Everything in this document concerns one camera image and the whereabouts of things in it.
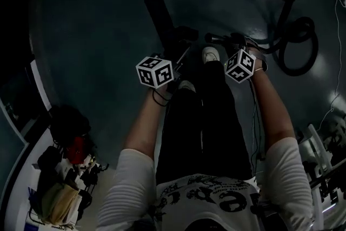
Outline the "yellow folded cloth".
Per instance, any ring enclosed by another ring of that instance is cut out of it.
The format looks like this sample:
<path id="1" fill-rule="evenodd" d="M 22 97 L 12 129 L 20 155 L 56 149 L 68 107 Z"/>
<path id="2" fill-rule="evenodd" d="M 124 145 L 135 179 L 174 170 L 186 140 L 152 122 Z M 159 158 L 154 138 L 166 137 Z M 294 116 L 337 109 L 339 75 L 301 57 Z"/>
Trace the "yellow folded cloth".
<path id="1" fill-rule="evenodd" d="M 63 189 L 60 191 L 57 201 L 49 216 L 49 220 L 52 225 L 60 225 L 63 222 L 78 193 L 78 189 L 75 189 L 67 184 L 63 186 Z"/>

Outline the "person's left forearm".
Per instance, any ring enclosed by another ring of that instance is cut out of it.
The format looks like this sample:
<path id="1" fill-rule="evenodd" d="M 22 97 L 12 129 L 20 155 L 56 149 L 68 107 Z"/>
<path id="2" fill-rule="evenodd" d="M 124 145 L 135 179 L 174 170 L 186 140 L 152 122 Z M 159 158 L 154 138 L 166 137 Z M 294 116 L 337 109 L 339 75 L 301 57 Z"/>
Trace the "person's left forearm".
<path id="1" fill-rule="evenodd" d="M 148 89 L 139 113 L 125 139 L 124 148 L 134 149 L 154 159 L 157 131 L 169 93 L 167 85 Z"/>

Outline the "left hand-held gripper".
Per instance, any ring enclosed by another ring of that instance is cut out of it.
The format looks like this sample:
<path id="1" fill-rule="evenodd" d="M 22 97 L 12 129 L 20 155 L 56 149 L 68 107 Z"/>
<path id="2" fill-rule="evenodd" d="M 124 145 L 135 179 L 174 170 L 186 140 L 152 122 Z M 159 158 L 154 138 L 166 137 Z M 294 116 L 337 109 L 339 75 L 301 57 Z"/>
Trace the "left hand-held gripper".
<path id="1" fill-rule="evenodd" d="M 180 76 L 180 69 L 183 59 L 190 50 L 187 47 L 182 54 L 178 54 L 178 60 L 168 60 L 161 54 L 153 53 L 144 57 L 137 65 L 136 71 L 142 85 L 158 89 L 172 81 L 177 81 Z"/>

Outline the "white printed t-shirt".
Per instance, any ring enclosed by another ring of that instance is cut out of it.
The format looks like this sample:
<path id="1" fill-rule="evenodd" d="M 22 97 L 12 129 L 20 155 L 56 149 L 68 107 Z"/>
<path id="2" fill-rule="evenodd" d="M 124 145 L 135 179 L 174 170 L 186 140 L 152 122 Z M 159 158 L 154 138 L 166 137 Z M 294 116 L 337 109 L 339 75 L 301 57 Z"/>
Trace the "white printed t-shirt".
<path id="1" fill-rule="evenodd" d="M 309 231 L 311 188 L 294 138 L 269 148 L 263 190 L 287 227 Z M 262 231 L 256 214 L 261 205 L 253 185 L 229 177 L 194 174 L 157 185 L 153 160 L 125 149 L 96 230 L 122 231 L 144 224 L 160 231 L 185 231 L 198 220 L 210 220 L 227 231 Z"/>

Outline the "person's white shoe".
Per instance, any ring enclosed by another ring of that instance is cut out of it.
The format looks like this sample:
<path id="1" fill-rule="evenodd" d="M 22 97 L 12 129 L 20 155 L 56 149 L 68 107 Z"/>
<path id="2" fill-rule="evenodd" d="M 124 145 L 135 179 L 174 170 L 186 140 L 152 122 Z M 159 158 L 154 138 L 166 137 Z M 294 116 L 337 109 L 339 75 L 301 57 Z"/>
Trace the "person's white shoe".
<path id="1" fill-rule="evenodd" d="M 202 61 L 207 62 L 220 61 L 219 52 L 214 47 L 205 47 L 202 50 Z"/>
<path id="2" fill-rule="evenodd" d="M 188 80 L 182 80 L 178 86 L 178 90 L 187 89 L 192 92 L 196 92 L 195 86 Z"/>

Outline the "person's right forearm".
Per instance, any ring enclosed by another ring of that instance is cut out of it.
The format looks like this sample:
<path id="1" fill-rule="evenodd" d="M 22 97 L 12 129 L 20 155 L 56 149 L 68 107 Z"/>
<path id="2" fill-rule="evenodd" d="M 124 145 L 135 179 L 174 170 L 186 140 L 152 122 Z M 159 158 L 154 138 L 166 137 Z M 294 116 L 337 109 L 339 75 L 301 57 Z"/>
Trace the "person's right forearm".
<path id="1" fill-rule="evenodd" d="M 294 128 L 289 113 L 264 71 L 263 61 L 259 58 L 255 60 L 254 74 L 251 80 L 261 113 L 265 133 L 265 149 L 268 150 L 278 141 L 287 137 L 294 137 Z"/>

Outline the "red cloth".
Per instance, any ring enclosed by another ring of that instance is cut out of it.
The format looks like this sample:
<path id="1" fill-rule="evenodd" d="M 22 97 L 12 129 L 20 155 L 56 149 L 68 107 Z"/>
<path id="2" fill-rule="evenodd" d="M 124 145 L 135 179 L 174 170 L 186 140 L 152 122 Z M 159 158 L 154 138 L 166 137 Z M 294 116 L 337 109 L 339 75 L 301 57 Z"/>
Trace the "red cloth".
<path id="1" fill-rule="evenodd" d="M 85 150 L 84 138 L 75 137 L 72 144 L 65 149 L 65 155 L 71 164 L 83 164 L 88 155 Z"/>

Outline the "cluttered white equipment desk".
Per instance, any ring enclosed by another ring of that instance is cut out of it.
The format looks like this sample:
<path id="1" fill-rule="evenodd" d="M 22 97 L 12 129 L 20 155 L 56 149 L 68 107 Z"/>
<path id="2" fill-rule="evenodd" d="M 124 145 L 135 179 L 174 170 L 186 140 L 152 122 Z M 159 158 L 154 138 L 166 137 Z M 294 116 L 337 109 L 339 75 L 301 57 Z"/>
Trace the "cluttered white equipment desk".
<path id="1" fill-rule="evenodd" d="M 346 231 L 346 115 L 297 133 L 312 193 L 310 231 Z"/>

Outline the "white framed glass panel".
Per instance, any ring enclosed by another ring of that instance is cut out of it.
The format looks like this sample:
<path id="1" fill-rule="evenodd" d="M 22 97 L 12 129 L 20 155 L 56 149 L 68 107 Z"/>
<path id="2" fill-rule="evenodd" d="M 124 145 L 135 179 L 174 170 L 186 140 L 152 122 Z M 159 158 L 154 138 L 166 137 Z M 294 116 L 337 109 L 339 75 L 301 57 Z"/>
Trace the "white framed glass panel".
<path id="1" fill-rule="evenodd" d="M 51 108 L 36 60 L 0 73 L 0 109 L 24 144 L 37 142 L 48 129 Z"/>

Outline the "green folded cloth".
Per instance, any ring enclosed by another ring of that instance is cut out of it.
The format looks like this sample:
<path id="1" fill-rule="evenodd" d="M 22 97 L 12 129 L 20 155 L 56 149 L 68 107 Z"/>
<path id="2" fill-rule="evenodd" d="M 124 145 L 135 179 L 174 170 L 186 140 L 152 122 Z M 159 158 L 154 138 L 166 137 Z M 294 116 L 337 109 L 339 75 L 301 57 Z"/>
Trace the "green folded cloth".
<path id="1" fill-rule="evenodd" d="M 55 183 L 42 197 L 42 213 L 41 220 L 45 221 L 52 213 L 60 195 L 64 189 L 61 183 Z"/>

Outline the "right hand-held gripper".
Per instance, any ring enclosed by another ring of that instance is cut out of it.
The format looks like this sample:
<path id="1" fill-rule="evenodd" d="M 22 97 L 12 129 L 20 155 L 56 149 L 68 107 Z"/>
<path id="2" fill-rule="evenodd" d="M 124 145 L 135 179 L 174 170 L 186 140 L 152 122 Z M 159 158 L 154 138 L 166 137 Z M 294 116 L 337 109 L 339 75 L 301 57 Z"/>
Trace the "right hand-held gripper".
<path id="1" fill-rule="evenodd" d="M 232 33 L 226 37 L 224 48 L 228 55 L 224 64 L 225 74 L 237 83 L 249 79 L 254 73 L 256 57 L 249 54 L 245 37 Z"/>

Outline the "person's right white shoe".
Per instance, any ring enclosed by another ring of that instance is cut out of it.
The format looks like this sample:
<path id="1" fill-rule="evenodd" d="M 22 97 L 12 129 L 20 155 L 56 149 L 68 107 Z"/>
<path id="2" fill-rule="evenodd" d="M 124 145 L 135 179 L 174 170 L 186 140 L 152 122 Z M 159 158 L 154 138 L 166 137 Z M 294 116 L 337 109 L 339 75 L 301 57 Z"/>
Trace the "person's right white shoe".
<path id="1" fill-rule="evenodd" d="M 214 47 L 205 47 L 202 50 L 202 61 L 207 62 L 220 61 L 219 52 Z"/>

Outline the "person's left white shoe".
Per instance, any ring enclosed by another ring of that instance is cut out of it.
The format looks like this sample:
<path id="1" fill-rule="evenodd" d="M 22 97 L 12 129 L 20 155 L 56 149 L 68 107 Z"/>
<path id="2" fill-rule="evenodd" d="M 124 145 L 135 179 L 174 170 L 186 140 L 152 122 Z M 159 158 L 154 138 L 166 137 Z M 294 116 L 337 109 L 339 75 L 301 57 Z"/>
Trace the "person's left white shoe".
<path id="1" fill-rule="evenodd" d="M 182 80 L 178 86 L 178 90 L 187 89 L 192 92 L 196 92 L 195 86 L 188 80 Z"/>

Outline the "black trousers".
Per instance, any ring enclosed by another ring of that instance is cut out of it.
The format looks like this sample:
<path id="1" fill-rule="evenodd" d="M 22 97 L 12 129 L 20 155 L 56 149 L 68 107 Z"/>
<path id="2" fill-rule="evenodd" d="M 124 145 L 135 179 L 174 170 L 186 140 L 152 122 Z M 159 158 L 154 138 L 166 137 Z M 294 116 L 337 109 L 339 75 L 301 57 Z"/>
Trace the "black trousers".
<path id="1" fill-rule="evenodd" d="M 252 177 L 235 100 L 219 61 L 203 65 L 195 90 L 177 89 L 165 115 L 156 183 L 193 174 Z"/>

